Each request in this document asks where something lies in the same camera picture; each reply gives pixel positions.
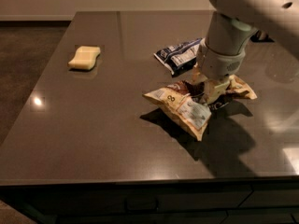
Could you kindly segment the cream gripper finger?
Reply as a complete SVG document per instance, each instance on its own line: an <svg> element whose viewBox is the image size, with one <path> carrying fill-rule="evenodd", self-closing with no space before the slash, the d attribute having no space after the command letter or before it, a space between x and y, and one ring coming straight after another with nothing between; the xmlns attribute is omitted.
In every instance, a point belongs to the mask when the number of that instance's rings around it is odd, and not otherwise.
<svg viewBox="0 0 299 224"><path fill-rule="evenodd" d="M196 64L192 68L192 84L193 85L199 84L199 83L205 82L206 80L207 80L207 77L200 72L199 65Z"/></svg>
<svg viewBox="0 0 299 224"><path fill-rule="evenodd" d="M226 89L230 85L230 80L228 77L222 78L220 80L207 79L204 88L204 102L208 105L214 103L221 95L225 94Z"/></svg>

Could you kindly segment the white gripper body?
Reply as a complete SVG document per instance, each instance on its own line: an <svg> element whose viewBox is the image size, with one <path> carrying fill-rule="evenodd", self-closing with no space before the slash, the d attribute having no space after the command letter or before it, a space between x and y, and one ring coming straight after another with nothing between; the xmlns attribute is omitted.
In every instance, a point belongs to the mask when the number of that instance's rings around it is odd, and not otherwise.
<svg viewBox="0 0 299 224"><path fill-rule="evenodd" d="M214 80L225 79L235 74L245 57L245 51L242 50L236 55L224 55L212 50L206 40L202 39L199 43L196 61L201 74Z"/></svg>

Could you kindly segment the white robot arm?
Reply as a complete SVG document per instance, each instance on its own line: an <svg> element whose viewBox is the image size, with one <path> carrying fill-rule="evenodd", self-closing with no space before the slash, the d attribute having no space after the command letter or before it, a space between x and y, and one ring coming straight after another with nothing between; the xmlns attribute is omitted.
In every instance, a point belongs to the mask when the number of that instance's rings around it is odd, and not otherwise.
<svg viewBox="0 0 299 224"><path fill-rule="evenodd" d="M197 52L197 67L205 82L204 103L211 104L225 93L229 77L245 57L249 38L258 30L299 58L299 0L209 2L215 11Z"/></svg>

